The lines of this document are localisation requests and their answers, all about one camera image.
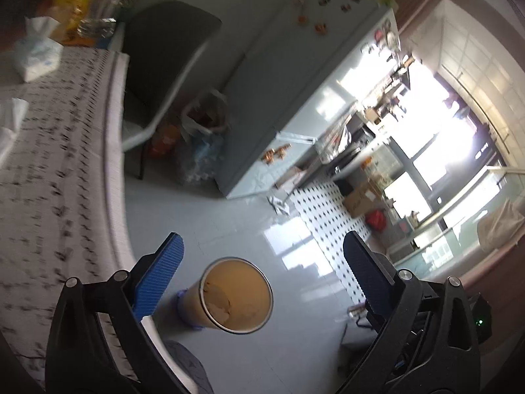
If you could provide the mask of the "orange trash bin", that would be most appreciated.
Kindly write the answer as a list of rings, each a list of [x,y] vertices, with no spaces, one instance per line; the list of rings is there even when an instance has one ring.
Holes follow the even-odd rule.
[[[200,279],[177,294],[179,319],[196,330],[249,335],[270,320],[274,295],[267,277],[237,257],[212,262]]]

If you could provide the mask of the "floor mop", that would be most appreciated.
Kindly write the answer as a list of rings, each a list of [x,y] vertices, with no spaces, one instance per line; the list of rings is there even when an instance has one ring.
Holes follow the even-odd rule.
[[[293,194],[316,181],[326,172],[326,166],[316,158],[304,168],[292,166],[274,184],[272,194],[267,197],[276,214],[290,213],[289,201]]]

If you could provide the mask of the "white tissue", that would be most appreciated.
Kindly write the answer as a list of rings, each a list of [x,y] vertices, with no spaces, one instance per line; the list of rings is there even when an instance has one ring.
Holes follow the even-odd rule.
[[[10,98],[1,101],[0,107],[0,165],[5,163],[16,142],[21,124],[26,117],[29,103],[26,100]]]

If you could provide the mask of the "grey chair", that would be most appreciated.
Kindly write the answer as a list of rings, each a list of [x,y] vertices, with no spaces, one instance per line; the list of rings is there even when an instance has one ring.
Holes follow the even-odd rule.
[[[215,15],[180,1],[152,5],[126,24],[122,151],[140,148],[140,180],[154,133],[221,26]]]

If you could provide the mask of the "patterned tablecloth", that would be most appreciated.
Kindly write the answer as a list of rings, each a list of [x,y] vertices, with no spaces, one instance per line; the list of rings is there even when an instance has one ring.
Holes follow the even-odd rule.
[[[1,95],[29,104],[1,167],[1,333],[38,386],[66,280],[104,281],[133,263],[111,237],[108,195],[123,192],[125,54],[69,47],[24,83],[10,56]]]

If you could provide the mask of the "clear plastic jar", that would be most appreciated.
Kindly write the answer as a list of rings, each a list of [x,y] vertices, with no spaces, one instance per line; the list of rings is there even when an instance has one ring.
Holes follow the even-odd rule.
[[[77,27],[78,35],[90,39],[111,37],[120,4],[121,0],[91,0],[87,14]]]

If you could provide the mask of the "light blue refrigerator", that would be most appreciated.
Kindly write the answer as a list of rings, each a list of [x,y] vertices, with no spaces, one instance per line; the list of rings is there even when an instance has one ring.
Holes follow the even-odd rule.
[[[264,193],[393,71],[394,11],[377,0],[288,0],[223,90],[230,110],[215,180]]]

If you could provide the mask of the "white plastic bag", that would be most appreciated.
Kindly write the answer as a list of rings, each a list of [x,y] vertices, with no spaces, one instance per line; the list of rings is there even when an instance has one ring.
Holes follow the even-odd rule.
[[[215,89],[199,93],[181,112],[181,131],[185,137],[224,134],[228,127],[226,96]]]

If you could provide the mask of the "water bottle pack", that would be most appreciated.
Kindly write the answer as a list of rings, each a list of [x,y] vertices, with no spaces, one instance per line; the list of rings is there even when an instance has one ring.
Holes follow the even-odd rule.
[[[197,185],[215,178],[223,157],[224,136],[198,133],[183,139],[175,150],[175,175],[182,185]]]

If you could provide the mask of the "orange carton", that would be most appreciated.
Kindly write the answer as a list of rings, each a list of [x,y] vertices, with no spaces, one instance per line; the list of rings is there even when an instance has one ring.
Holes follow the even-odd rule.
[[[179,139],[181,139],[181,132],[176,124],[162,124],[151,139],[148,158],[165,158]]]

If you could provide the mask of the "red bag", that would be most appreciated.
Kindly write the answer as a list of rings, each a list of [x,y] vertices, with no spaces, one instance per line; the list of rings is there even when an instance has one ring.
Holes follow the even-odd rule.
[[[365,215],[366,225],[372,231],[383,232],[387,227],[387,218],[383,210],[375,209]]]

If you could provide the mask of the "cardboard box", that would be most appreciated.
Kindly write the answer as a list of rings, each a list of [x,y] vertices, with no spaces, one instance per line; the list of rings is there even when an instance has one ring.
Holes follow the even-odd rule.
[[[367,181],[352,191],[343,201],[345,209],[351,218],[359,218],[374,210],[382,201],[383,191],[375,182]]]

